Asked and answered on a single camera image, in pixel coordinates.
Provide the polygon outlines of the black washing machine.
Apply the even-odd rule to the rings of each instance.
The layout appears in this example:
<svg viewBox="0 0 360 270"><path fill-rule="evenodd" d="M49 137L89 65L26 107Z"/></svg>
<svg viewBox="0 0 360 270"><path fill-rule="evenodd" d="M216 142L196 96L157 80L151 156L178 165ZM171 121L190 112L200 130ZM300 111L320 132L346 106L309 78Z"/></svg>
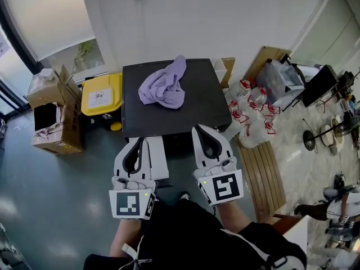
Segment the black washing machine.
<svg viewBox="0 0 360 270"><path fill-rule="evenodd" d="M232 119L208 58L186 61L186 71L180 80L185 97L179 109L168 109L159 103L144 105L138 95L140 85L150 74L170 64L167 60L123 67L122 132L126 140L162 136L167 155L186 155L193 151L193 126L202 124L224 132Z"/></svg>

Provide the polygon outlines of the small white box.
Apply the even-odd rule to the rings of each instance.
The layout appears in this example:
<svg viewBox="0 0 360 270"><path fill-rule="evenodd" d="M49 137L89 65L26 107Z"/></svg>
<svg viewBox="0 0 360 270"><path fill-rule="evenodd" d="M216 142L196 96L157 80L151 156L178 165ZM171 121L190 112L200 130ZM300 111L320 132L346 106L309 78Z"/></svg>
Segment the small white box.
<svg viewBox="0 0 360 270"><path fill-rule="evenodd" d="M40 71L39 75L44 79L44 80L47 80L47 81L52 81L55 76L56 76L56 73L55 71L52 69L52 68L44 68Z"/></svg>

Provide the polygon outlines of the clear plastic storage box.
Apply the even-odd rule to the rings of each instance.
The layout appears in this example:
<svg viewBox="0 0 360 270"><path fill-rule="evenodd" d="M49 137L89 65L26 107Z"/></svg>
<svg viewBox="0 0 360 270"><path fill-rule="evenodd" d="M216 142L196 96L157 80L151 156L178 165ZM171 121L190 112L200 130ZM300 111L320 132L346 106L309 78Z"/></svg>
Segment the clear plastic storage box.
<svg viewBox="0 0 360 270"><path fill-rule="evenodd" d="M267 102L281 110L286 109L305 89L295 68L278 60L268 59L255 81L259 87L267 90Z"/></svg>

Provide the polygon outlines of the purple cloth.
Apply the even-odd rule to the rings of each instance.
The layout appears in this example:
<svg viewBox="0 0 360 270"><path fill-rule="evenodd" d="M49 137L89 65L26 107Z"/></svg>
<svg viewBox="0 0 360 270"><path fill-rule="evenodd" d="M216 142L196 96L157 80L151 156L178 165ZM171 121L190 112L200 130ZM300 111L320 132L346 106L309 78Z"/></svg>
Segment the purple cloth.
<svg viewBox="0 0 360 270"><path fill-rule="evenodd" d="M179 55L164 69L149 75L138 89L144 105L158 103L168 109L178 109L185 101L185 91L180 80L186 71L186 59Z"/></svg>

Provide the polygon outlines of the person's left forearm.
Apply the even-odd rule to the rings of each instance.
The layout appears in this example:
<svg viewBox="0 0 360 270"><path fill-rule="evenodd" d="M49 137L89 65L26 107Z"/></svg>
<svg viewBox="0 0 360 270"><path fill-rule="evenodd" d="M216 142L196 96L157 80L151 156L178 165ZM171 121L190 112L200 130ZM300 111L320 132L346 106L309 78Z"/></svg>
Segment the person's left forearm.
<svg viewBox="0 0 360 270"><path fill-rule="evenodd" d="M133 250L137 248L141 238L141 226L141 220L120 220L110 247L109 256L113 258L131 258L131 255L123 251L123 246L127 244Z"/></svg>

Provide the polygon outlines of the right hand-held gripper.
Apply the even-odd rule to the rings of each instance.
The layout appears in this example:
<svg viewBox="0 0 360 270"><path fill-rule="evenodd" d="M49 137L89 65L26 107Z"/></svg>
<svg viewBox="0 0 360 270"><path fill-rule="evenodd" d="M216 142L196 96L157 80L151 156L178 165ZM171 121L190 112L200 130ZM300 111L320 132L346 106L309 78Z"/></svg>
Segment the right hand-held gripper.
<svg viewBox="0 0 360 270"><path fill-rule="evenodd" d="M193 176L208 204L215 206L242 198L242 170L236 167L237 159L233 157L226 137L216 129L201 124L195 125L191 134L199 168Z"/></svg>

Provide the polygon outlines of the glass door with black frame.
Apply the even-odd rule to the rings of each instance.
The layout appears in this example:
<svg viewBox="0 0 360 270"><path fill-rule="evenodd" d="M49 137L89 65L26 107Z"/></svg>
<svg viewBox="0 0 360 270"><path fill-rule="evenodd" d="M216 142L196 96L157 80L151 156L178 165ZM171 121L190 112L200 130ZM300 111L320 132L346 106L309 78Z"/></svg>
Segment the glass door with black frame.
<svg viewBox="0 0 360 270"><path fill-rule="evenodd" d="M26 95L36 68L7 1L0 0L0 115L10 118L30 109Z"/></svg>

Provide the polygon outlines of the large brown cardboard sheet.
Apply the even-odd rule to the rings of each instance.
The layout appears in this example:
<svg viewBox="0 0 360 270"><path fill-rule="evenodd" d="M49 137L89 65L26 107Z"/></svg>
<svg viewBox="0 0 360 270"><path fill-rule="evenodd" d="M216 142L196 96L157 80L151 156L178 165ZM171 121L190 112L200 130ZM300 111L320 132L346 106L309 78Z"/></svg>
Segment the large brown cardboard sheet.
<svg viewBox="0 0 360 270"><path fill-rule="evenodd" d="M258 55L254 59L252 65L244 75L244 78L247 80L251 78L255 79L258 73L262 70L263 66L266 64L267 60L280 60L284 57L285 54L290 55L291 53L292 50L289 49L263 46L258 52Z"/></svg>

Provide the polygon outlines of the white bags with red ties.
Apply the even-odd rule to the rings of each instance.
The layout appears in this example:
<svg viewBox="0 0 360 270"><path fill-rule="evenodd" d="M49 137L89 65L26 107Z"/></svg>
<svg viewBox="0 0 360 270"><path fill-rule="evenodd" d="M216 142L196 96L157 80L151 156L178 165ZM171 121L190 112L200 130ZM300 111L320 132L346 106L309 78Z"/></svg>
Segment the white bags with red ties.
<svg viewBox="0 0 360 270"><path fill-rule="evenodd" d="M251 149L275 136L274 120L281 108L270 104L266 88L251 88L248 80L239 80L224 96L232 119L223 133L226 139L237 137L245 148Z"/></svg>

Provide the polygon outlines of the brown cardboard box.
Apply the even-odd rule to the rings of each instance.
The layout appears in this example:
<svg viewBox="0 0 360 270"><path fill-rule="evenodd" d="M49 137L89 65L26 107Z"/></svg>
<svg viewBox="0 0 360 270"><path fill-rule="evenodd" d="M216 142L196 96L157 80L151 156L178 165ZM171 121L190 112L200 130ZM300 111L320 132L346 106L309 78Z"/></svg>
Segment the brown cardboard box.
<svg viewBox="0 0 360 270"><path fill-rule="evenodd" d="M74 154L84 149L80 125L82 92L67 69L52 81L33 75L26 98L34 114L31 145L54 155Z"/></svg>

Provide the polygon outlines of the black floor fan stand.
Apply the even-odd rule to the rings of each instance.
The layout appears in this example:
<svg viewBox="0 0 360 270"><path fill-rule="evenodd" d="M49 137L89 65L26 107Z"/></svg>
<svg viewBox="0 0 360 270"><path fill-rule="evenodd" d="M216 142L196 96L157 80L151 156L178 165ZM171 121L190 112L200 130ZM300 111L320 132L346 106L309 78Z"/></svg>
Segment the black floor fan stand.
<svg viewBox="0 0 360 270"><path fill-rule="evenodd" d="M349 134L352 130L358 127L360 127L360 117L353 116L350 119L331 126L329 129L324 130L317 135L314 135L310 130L305 130L303 133L303 143L307 150L313 151L315 149L315 140L317 138L330 133L333 136L333 139L335 139L335 137L338 138Z"/></svg>

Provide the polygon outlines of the white and black detergent drawer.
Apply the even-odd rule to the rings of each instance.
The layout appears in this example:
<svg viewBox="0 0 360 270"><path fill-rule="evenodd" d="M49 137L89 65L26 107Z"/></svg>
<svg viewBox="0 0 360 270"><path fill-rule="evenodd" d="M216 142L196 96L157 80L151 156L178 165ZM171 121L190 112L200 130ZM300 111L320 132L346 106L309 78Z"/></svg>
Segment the white and black detergent drawer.
<svg viewBox="0 0 360 270"><path fill-rule="evenodd" d="M151 179L156 182L157 188L172 187L169 178L169 169L165 155L162 136L143 137L147 140L151 159Z"/></svg>

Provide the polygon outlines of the black bin with yellow lid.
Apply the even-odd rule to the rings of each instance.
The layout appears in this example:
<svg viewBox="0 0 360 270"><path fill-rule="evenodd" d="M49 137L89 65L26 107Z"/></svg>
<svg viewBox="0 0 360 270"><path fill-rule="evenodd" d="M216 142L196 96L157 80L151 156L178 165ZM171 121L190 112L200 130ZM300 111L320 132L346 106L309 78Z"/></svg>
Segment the black bin with yellow lid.
<svg viewBox="0 0 360 270"><path fill-rule="evenodd" d="M83 83L81 111L96 126L122 130L122 73L91 77Z"/></svg>

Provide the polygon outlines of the person's right forearm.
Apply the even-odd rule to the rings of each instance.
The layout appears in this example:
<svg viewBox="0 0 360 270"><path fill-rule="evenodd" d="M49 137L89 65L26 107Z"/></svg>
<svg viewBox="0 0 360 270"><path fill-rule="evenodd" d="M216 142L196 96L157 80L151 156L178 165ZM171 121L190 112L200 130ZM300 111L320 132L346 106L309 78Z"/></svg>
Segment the person's right forearm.
<svg viewBox="0 0 360 270"><path fill-rule="evenodd" d="M233 233L239 233L252 223L236 201L217 205L217 211L223 227Z"/></svg>

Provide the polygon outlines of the person's black clothing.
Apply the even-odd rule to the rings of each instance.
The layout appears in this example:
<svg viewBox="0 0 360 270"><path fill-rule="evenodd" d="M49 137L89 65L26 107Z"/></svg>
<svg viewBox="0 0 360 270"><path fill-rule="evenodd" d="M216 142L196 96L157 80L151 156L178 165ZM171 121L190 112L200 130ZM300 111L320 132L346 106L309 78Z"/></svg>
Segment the person's black clothing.
<svg viewBox="0 0 360 270"><path fill-rule="evenodd" d="M150 220L142 221L131 258L89 255L83 270L306 270L307 256L266 223L252 221L244 230L224 229L213 215L193 201L174 205L157 201Z"/></svg>

